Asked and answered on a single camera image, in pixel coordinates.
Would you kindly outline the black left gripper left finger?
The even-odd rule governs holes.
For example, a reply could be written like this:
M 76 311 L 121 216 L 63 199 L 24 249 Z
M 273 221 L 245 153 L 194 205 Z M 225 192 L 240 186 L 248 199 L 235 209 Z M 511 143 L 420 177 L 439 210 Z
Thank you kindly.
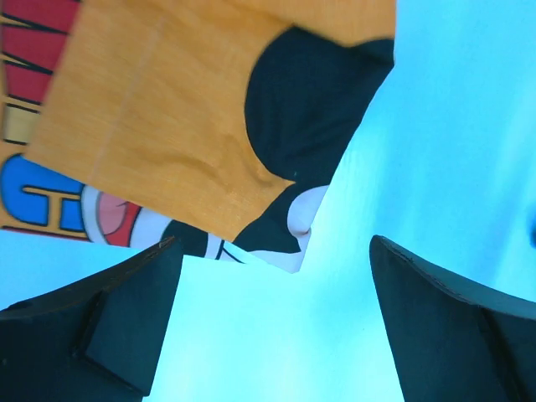
M 183 247 L 169 237 L 1 311 L 3 401 L 140 401 L 151 393 Z

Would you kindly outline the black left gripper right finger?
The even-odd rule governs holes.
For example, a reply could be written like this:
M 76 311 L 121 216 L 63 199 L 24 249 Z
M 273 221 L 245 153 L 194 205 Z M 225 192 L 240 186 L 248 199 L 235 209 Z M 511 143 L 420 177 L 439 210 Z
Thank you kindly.
M 375 235 L 374 287 L 407 401 L 533 401 L 535 304 Z

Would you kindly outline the orange cartoon print cloth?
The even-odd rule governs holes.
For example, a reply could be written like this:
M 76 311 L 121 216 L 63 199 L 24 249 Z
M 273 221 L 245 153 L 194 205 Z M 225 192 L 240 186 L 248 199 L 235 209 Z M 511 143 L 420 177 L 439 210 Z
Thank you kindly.
M 393 1 L 4 1 L 1 226 L 294 273 Z

